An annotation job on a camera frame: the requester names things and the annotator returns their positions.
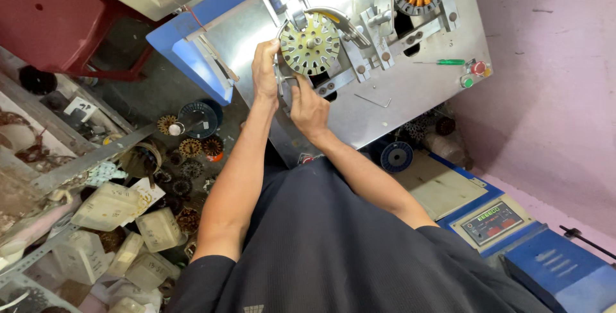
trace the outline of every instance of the person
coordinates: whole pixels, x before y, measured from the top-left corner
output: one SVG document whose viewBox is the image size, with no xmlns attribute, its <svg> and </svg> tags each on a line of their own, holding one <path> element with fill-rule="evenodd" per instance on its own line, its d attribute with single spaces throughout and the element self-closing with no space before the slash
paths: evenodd
<svg viewBox="0 0 616 313">
<path fill-rule="evenodd" d="M 264 180 L 279 47 L 275 39 L 256 49 L 254 103 L 167 313 L 549 312 L 338 140 L 327 127 L 329 102 L 301 75 L 291 119 L 325 158 Z"/>
</svg>

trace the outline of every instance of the green screwdriver handle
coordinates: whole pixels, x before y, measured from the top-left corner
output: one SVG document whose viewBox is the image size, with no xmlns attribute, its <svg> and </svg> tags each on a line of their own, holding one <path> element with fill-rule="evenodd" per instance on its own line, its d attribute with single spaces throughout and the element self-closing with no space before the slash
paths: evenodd
<svg viewBox="0 0 616 313">
<path fill-rule="evenodd" d="M 464 65 L 465 63 L 463 59 L 441 59 L 437 65 Z"/>
</svg>

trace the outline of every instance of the man's left hand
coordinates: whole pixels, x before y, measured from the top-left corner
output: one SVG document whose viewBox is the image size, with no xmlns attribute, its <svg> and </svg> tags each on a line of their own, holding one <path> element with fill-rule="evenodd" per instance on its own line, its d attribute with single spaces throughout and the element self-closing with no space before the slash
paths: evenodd
<svg viewBox="0 0 616 313">
<path fill-rule="evenodd" d="M 280 48 L 280 40 L 261 42 L 257 45 L 252 61 L 254 100 L 272 102 L 278 106 L 278 83 L 273 72 L 273 57 Z"/>
</svg>

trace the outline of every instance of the man's right hand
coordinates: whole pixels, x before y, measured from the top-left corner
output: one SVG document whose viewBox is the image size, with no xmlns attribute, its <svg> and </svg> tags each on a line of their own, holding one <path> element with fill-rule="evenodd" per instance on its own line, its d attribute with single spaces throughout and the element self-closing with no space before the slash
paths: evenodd
<svg viewBox="0 0 616 313">
<path fill-rule="evenodd" d="M 293 105 L 291 120 L 308 141 L 319 147 L 317 142 L 329 134 L 327 119 L 329 101 L 318 96 L 311 88 L 311 83 L 300 74 L 293 74 L 299 87 L 292 86 Z"/>
</svg>

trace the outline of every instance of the black t-shirt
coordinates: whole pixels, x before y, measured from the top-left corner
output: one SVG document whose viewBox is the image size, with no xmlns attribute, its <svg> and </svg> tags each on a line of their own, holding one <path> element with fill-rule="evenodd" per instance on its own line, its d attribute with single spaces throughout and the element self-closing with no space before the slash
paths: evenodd
<svg viewBox="0 0 616 313">
<path fill-rule="evenodd" d="M 166 313 L 549 312 L 458 235 L 413 230 L 327 159 L 264 183 L 240 260 L 182 273 Z"/>
</svg>

